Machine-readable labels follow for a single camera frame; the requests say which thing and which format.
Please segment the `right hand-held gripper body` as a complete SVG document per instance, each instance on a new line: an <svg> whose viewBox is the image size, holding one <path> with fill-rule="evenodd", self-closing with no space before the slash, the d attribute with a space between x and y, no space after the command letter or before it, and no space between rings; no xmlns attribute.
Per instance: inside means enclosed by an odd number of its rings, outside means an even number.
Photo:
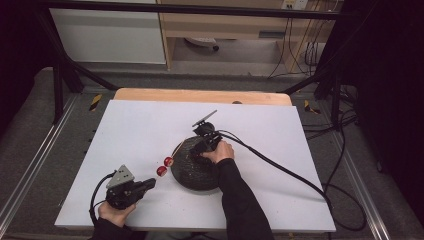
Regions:
<svg viewBox="0 0 424 240"><path fill-rule="evenodd" d="M215 113L216 110L213 110L211 113L193 124L194 133L201 138L198 143L203 142L206 145L205 152L214 151L218 143L222 140L221 134L215 130L212 123L208 122L208 119Z"/></svg>

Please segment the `white board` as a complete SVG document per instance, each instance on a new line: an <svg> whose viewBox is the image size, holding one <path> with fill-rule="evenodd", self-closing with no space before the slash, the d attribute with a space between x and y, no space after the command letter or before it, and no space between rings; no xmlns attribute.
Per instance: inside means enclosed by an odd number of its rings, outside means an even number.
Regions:
<svg viewBox="0 0 424 240"><path fill-rule="evenodd" d="M233 145L237 166L272 230L334 231L295 107L124 100L109 102L56 226L91 228L89 204L105 197L101 178L121 165L138 180L155 176L164 158L192 136L193 124L213 110L208 120L239 139Z"/></svg>

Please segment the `white wall socket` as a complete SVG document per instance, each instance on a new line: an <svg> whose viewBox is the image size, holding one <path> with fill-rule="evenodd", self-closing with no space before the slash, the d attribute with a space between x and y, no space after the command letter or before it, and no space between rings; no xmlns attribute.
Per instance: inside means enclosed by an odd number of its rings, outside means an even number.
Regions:
<svg viewBox="0 0 424 240"><path fill-rule="evenodd" d="M305 10L308 0L283 0L282 8L288 10Z"/></svg>

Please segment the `person's right hand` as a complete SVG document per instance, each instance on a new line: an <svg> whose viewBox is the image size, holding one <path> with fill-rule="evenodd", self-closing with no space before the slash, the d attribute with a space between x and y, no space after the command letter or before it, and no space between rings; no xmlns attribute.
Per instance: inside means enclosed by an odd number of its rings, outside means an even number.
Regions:
<svg viewBox="0 0 424 240"><path fill-rule="evenodd" d="M218 163L227 158L233 159L235 153L231 144L226 141L220 141L214 151L203 152L201 156L209 159L213 163Z"/></svg>

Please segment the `white power strip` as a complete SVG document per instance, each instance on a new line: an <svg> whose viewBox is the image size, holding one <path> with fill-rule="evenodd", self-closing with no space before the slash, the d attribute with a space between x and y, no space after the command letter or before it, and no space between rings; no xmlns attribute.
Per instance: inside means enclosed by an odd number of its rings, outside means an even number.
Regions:
<svg viewBox="0 0 424 240"><path fill-rule="evenodd" d="M197 46L211 48L213 51L219 50L219 46L214 38L186 38L186 41Z"/></svg>

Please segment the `person's left hand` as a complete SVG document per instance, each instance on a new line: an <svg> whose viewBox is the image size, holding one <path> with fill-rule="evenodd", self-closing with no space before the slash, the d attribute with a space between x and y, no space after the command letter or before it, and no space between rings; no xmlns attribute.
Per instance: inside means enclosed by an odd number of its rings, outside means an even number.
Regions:
<svg viewBox="0 0 424 240"><path fill-rule="evenodd" d="M136 209L136 205L132 204L124 210L113 208L108 202L102 203L98 208L99 217L105 219L112 224L123 227L128 216Z"/></svg>

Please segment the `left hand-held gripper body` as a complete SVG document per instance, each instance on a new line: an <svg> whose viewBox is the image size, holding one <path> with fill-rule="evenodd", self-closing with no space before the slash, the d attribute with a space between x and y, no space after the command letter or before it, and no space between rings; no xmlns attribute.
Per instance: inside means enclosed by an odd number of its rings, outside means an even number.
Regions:
<svg viewBox="0 0 424 240"><path fill-rule="evenodd" d="M131 171L121 165L106 185L105 200L111 207L124 210L142 199L146 191L147 185L136 182Z"/></svg>

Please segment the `black curtain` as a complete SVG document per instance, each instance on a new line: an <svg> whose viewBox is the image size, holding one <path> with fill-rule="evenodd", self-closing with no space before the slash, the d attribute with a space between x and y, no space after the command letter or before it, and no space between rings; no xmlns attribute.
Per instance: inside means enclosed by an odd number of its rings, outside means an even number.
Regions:
<svg viewBox="0 0 424 240"><path fill-rule="evenodd" d="M0 136L26 101L34 77L51 65L32 0L0 0Z"/></svg>
<svg viewBox="0 0 424 240"><path fill-rule="evenodd" d="M424 0L379 0L345 79L379 160L424 223Z"/></svg>

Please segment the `thin bamboo skewer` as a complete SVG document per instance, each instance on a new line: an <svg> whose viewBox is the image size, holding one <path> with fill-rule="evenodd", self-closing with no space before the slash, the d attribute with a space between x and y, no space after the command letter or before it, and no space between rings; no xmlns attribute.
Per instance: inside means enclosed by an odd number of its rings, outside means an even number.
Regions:
<svg viewBox="0 0 424 240"><path fill-rule="evenodd" d="M178 153L178 151L180 150L180 148L181 148L181 147L182 147L182 142L180 142L180 143L177 145L177 147L173 150L173 152L172 152L169 156L166 156L166 157L172 157L172 158L174 159L174 162L175 162L175 155ZM159 177L159 176L156 174L155 179L156 179L156 180L159 180L160 178L162 178L162 177Z"/></svg>

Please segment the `black metal frame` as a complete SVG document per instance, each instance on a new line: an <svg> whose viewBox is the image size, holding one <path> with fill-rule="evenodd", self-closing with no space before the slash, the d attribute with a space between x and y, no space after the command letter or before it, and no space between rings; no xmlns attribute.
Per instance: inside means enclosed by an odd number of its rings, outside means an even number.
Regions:
<svg viewBox="0 0 424 240"><path fill-rule="evenodd" d="M318 12L306 10L282 10L246 7L224 6L200 6L180 4L150 4L150 3L125 3L125 2L100 2L100 1L77 1L77 0L36 0L33 12L47 35L51 48L54 52L54 93L55 93L55 119L58 122L63 114L62 82L64 80L72 92L81 92L84 88L78 73L90 80L116 91L118 86L109 83L103 78L92 73L79 63L75 62L66 53L59 34L50 23L47 15L49 10L94 10L115 12L141 12L141 13L166 13L185 15L212 15L212 16L243 16L255 18L285 18L285 19L317 19L317 20L351 20L357 19L355 12Z"/></svg>

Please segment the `aluminium rail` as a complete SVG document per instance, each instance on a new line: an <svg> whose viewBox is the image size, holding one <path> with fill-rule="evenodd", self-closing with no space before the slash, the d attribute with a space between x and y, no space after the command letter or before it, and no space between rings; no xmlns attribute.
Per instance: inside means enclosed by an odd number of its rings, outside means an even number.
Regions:
<svg viewBox="0 0 424 240"><path fill-rule="evenodd" d="M5 205L0 210L0 239L5 235L15 214L17 213L26 194L31 188L31 185L33 184L35 178L41 170L45 160L50 154L51 149L53 148L57 138L59 137L64 126L66 125L75 107L75 104L79 99L79 94L72 94L66 101L66 104L63 108L63 115L58 119L55 124L50 127L49 132L47 133L40 147L37 149L37 152L31 159L31 162L29 163L28 167L20 178L18 184L14 188Z"/></svg>
<svg viewBox="0 0 424 240"><path fill-rule="evenodd" d="M363 207L367 219L367 224L374 236L374 239L390 240L389 232L377 210L371 194L368 191L368 188L366 187L358 169L356 168L347 146L344 145L345 140L343 139L342 133L335 131L332 133L332 137L334 139L334 143L337 146L337 149L341 153L341 159L344 164L345 172L352 185L357 200Z"/></svg>

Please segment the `wooden table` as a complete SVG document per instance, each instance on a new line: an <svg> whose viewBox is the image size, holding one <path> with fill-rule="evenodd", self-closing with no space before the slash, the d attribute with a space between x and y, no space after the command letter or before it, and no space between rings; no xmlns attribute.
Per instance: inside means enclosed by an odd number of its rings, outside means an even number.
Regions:
<svg viewBox="0 0 424 240"><path fill-rule="evenodd" d="M280 93L153 88L121 88L116 91L114 100L292 105L290 97Z"/></svg>

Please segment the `white cabinet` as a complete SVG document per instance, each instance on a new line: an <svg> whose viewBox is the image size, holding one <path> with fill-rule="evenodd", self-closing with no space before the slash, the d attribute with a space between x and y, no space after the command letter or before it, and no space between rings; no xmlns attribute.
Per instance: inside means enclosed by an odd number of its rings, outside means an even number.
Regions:
<svg viewBox="0 0 424 240"><path fill-rule="evenodd" d="M88 63L165 64L157 13L51 9L66 53Z"/></svg>

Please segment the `round black textured plate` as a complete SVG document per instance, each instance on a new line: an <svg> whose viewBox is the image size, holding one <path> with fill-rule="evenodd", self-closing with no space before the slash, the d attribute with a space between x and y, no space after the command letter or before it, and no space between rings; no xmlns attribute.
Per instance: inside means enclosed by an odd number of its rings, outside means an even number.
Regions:
<svg viewBox="0 0 424 240"><path fill-rule="evenodd" d="M199 164L190 154L190 150L201 140L199 136L185 139L182 147L175 155L175 162L171 166L171 173L175 180L185 188L194 191L210 191L218 187L218 173L216 166Z"/></svg>

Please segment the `light wooden desk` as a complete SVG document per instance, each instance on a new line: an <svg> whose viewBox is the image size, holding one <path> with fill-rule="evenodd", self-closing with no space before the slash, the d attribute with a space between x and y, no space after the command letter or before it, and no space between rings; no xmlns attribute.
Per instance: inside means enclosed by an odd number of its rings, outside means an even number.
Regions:
<svg viewBox="0 0 424 240"><path fill-rule="evenodd" d="M283 0L156 0L159 4L206 5L282 9ZM306 11L335 12L342 3L338 0L308 0ZM307 44L327 42L335 22L333 20L277 19L243 16L159 15L165 41L166 60L173 53L171 42L177 38L216 38L271 40L278 44L288 72L300 69L301 52Z"/></svg>

